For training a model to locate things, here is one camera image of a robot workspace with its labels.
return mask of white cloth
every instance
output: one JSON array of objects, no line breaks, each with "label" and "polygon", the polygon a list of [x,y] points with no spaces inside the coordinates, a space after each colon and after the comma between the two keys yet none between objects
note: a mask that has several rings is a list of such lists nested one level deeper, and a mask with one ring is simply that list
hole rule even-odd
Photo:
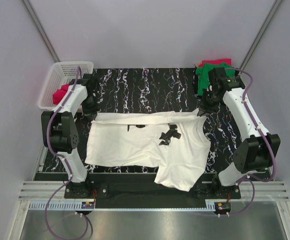
[{"label": "white cloth", "polygon": [[[90,129],[85,162],[105,167],[159,167],[155,183],[189,191],[205,171],[210,149],[203,133],[206,117],[197,117],[197,111],[99,113]],[[168,123],[178,126],[181,137],[172,137],[168,146],[159,145]]]}]

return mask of pink cloth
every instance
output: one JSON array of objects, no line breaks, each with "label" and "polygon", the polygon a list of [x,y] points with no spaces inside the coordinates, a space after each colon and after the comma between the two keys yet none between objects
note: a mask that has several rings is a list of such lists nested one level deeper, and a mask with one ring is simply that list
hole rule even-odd
[{"label": "pink cloth", "polygon": [[199,64],[198,67],[201,68],[204,66],[204,64],[219,65],[221,63],[226,63],[231,66],[231,58],[222,58],[222,59],[217,59],[217,60],[203,60],[203,62]]},{"label": "pink cloth", "polygon": [[53,104],[57,105],[60,103],[60,101],[66,95],[68,88],[69,84],[65,84],[53,94]]}]

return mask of metallic floor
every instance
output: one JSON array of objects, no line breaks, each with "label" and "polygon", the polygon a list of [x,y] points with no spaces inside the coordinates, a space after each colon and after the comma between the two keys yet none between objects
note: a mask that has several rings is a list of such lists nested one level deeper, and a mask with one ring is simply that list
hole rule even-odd
[{"label": "metallic floor", "polygon": [[[232,212],[245,205],[232,203]],[[52,229],[61,237],[79,237],[85,221],[69,211],[49,211]],[[83,240],[286,240],[286,234],[273,202],[255,202],[239,216],[217,218],[208,212],[126,212],[94,211],[93,224]],[[53,240],[44,222],[44,212],[29,210],[21,240]]]}]

